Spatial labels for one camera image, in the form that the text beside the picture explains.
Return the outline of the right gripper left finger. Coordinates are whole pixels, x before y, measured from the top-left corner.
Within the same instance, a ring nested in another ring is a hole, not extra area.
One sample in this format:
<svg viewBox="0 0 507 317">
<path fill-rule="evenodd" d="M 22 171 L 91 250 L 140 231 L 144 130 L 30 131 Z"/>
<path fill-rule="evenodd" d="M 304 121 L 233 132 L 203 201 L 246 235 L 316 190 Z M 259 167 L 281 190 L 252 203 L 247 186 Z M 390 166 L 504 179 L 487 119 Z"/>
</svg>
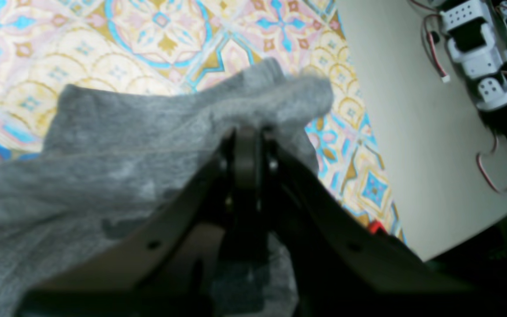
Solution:
<svg viewBox="0 0 507 317">
<path fill-rule="evenodd" d="M 217 265 L 261 260 L 261 134 L 231 129 L 183 189 L 126 239 L 32 287 L 17 317 L 199 317 Z"/>
</svg>

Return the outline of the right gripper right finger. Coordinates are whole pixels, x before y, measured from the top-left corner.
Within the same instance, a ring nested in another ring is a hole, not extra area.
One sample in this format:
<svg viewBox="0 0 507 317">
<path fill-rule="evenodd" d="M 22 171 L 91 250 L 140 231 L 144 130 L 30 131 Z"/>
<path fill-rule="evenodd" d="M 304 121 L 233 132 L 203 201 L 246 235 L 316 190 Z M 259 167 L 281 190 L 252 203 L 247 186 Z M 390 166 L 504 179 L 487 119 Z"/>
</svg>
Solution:
<svg viewBox="0 0 507 317">
<path fill-rule="evenodd" d="M 491 313 L 494 297 L 429 269 L 347 215 L 317 177 L 262 133 L 269 169 L 269 228 L 287 247 L 297 283 L 296 317 Z"/>
</svg>

